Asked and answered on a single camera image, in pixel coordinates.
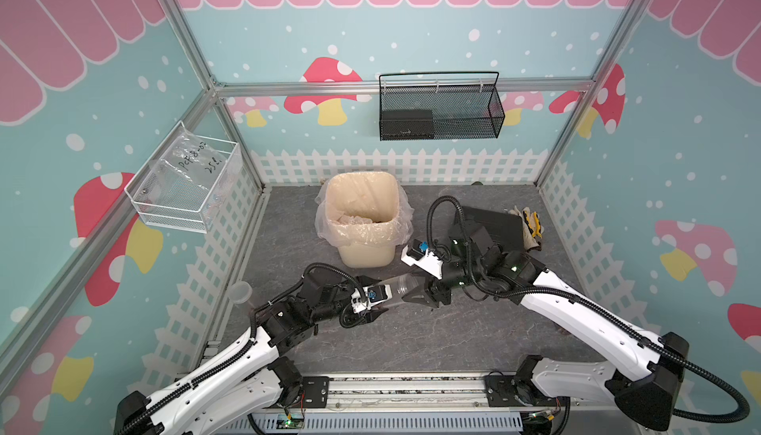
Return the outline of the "clear plastic jar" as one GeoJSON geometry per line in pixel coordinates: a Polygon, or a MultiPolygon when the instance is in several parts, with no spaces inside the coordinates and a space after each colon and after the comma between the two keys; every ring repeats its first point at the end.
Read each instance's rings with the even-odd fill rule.
{"type": "Polygon", "coordinates": [[[402,297],[418,288],[415,280],[416,274],[403,274],[390,279],[383,280],[380,284],[387,284],[390,286],[390,299],[384,303],[383,306],[392,307],[402,304],[402,297]]]}

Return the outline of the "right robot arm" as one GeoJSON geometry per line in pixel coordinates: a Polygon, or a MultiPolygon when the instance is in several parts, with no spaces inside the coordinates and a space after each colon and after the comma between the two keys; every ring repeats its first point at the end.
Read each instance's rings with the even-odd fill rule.
{"type": "Polygon", "coordinates": [[[689,360],[684,338],[640,328],[576,292],[525,250],[493,240],[488,227],[469,218],[451,195],[433,201],[424,240],[409,242],[400,258],[428,274],[424,294],[432,300],[447,296],[454,286],[473,286],[487,298],[509,300],[550,319],[604,357],[600,365],[529,357],[523,365],[529,393],[612,401],[629,419],[655,431],[668,430],[675,417],[731,424],[750,413],[738,389],[689,360]],[[677,408],[687,373],[726,393],[735,409],[711,414],[677,408]]]}

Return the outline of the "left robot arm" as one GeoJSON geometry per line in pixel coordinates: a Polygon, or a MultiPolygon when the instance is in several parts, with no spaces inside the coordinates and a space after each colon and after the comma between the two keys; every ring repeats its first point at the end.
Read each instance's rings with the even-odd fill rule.
{"type": "Polygon", "coordinates": [[[247,309],[250,327],[230,346],[152,395],[120,401],[117,434],[213,434],[259,408],[300,403],[303,376],[287,352],[337,319],[346,329],[370,323],[392,297],[386,282],[354,277],[328,264],[309,265],[270,302],[247,309]]]}

